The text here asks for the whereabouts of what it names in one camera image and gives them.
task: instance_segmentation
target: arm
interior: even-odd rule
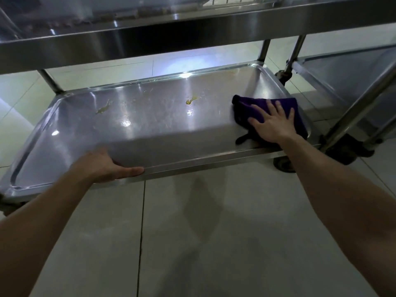
[[[255,107],[265,122],[249,122],[285,151],[314,211],[349,261],[380,296],[395,296],[396,200],[297,135],[294,111],[287,119],[280,103],[267,104],[271,115]]]
[[[29,296],[74,209],[93,183],[136,176],[144,169],[115,165],[105,149],[77,160],[56,183],[0,221],[0,290]]]

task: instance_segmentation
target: purple cloth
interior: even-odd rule
[[[297,134],[302,136],[304,139],[307,139],[308,132],[304,126],[303,120],[301,119],[300,113],[298,111],[298,104],[295,98],[283,98],[283,99],[271,99],[271,102],[275,104],[275,101],[280,101],[280,104],[283,107],[283,110],[286,113],[286,116],[289,116],[290,110],[294,108],[295,116],[294,116],[294,127],[296,129]],[[247,139],[255,140],[262,144],[270,144],[267,141],[260,138],[257,134],[256,130],[250,123],[248,122],[248,118],[253,117],[258,120],[260,123],[264,122],[263,116],[255,110],[251,105],[255,104],[265,112],[269,113],[268,106],[266,103],[266,99],[254,99],[241,97],[237,94],[232,99],[232,104],[234,105],[234,119],[235,122],[241,125],[243,128],[247,129],[248,134],[238,138],[235,144],[242,144]]]

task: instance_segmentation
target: hand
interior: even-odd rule
[[[289,118],[286,118],[285,111],[279,101],[275,102],[275,106],[267,99],[267,106],[270,115],[257,105],[252,105],[258,110],[264,118],[264,123],[260,123],[254,118],[249,118],[249,123],[256,129],[259,136],[270,143],[279,144],[283,138],[289,138],[297,135],[294,129],[294,109],[289,113]]]
[[[106,148],[87,152],[77,159],[68,171],[79,179],[88,180],[92,183],[137,176],[143,172],[143,167],[124,168],[116,165],[108,155]]]

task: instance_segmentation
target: stainless steel shelf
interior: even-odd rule
[[[1,39],[0,74],[396,22],[396,0],[215,1],[212,6],[169,6],[155,11],[159,15],[139,9],[138,18],[105,15],[37,33],[0,14],[0,26],[12,23],[0,27],[0,35],[15,32]]]
[[[234,94],[290,97],[258,62],[60,94],[1,180],[2,201],[32,199],[79,156],[99,145],[105,145],[122,165],[146,168],[139,177],[108,185],[238,164],[258,156],[282,156],[283,151],[273,145],[260,147],[251,140],[235,145],[247,131],[234,121]],[[316,145],[319,133],[300,112],[308,141]]]
[[[343,109],[349,108],[396,61],[396,45],[302,57],[293,69]],[[396,113],[396,81],[359,122],[372,135]]]

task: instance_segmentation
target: spill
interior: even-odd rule
[[[104,113],[106,110],[109,109],[110,105],[111,105],[111,102],[110,102],[110,99],[109,99],[109,100],[107,100],[106,106],[103,106],[103,107],[99,108],[98,111],[96,112],[96,114]]]
[[[187,105],[190,105],[191,102],[194,101],[194,100],[196,100],[196,99],[199,99],[199,98],[193,95],[191,99],[187,99],[186,104],[187,104]]]

